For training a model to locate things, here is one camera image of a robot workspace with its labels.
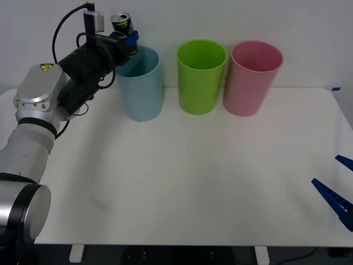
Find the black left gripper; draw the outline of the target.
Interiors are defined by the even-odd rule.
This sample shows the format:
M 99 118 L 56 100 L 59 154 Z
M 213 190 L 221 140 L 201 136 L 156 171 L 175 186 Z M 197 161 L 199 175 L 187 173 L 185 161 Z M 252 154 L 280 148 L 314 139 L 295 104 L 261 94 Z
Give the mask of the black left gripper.
M 129 61 L 128 47 L 133 47 L 137 44 L 139 35 L 138 31 L 135 30 L 127 37 L 118 31 L 112 32 L 109 36 L 96 34 L 95 37 L 99 40 L 97 43 L 103 45 L 103 51 L 106 53 L 108 62 L 112 59 L 114 67 L 118 67 L 125 65 Z

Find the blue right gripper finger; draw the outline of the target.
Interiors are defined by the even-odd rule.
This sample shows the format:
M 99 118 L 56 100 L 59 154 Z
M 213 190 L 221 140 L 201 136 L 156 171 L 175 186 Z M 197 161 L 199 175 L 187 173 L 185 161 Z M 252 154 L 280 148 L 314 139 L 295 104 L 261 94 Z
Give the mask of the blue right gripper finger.
M 312 179 L 311 182 L 334 210 L 342 224 L 352 232 L 352 203 L 335 193 L 316 178 Z
M 349 159 L 347 157 L 341 156 L 341 155 L 337 155 L 335 157 L 335 159 L 338 162 L 340 162 L 342 165 L 347 167 L 350 171 L 353 171 L 353 160 L 351 160 L 351 159 Z

